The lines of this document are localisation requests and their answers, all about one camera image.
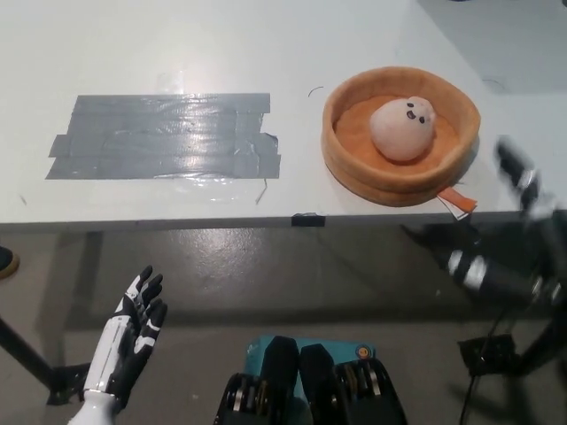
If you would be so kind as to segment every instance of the plush seal face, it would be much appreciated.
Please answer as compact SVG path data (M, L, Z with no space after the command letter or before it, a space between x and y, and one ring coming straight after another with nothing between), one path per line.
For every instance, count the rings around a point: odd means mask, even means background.
M392 100L370 117L372 142L388 159L409 161L430 146L434 121L435 111L427 100Z

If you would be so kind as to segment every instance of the gray floor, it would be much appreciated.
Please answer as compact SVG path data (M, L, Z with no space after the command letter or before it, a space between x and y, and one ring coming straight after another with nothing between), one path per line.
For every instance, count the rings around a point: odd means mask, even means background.
M456 341L485 333L493 315L472 305L397 228L8 235L0 242L22 259L0 283L0 312L55 364L89 360L107 315L146 264L166 276L167 326L121 425L211 424L226 380L261 334L368 341L410 423L456 424L468 384ZM541 327L518 322L519 345ZM520 382L485 378L470 424L565 423L563 391L555 364ZM46 396L0 351L0 425L66 423L79 407L46 407Z

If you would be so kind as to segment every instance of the table leg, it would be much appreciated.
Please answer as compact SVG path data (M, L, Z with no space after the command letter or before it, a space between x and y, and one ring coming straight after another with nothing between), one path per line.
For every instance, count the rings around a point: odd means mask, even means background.
M52 367L24 339L0 318L0 346L50 391L48 405L64 405L81 391L90 364Z

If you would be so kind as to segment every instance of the gray duct tape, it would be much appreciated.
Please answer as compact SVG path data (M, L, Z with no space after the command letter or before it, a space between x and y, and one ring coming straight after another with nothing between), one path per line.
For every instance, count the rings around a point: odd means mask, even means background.
M131 180L155 178L276 179L280 156L250 155L56 158L48 180Z
M80 96L48 179L277 178L269 94Z
M277 155L277 137L255 135L131 133L58 135L50 157L143 157L189 155Z
M261 114L200 113L176 119L153 115L76 115L69 123L69 135L86 133L143 133L149 135L181 135L187 133L259 133Z
M269 93L188 94L156 96L79 96L74 112L110 114L158 114L180 116L203 107L239 113L269 113Z

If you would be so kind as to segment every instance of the white robotic hand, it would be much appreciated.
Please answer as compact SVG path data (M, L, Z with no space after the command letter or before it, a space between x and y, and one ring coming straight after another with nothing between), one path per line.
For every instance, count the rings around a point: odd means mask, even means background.
M147 282L152 271L148 266L134 279L106 323L85 382L84 405L70 424L113 424L126 407L167 315L167 305L157 298L163 276Z

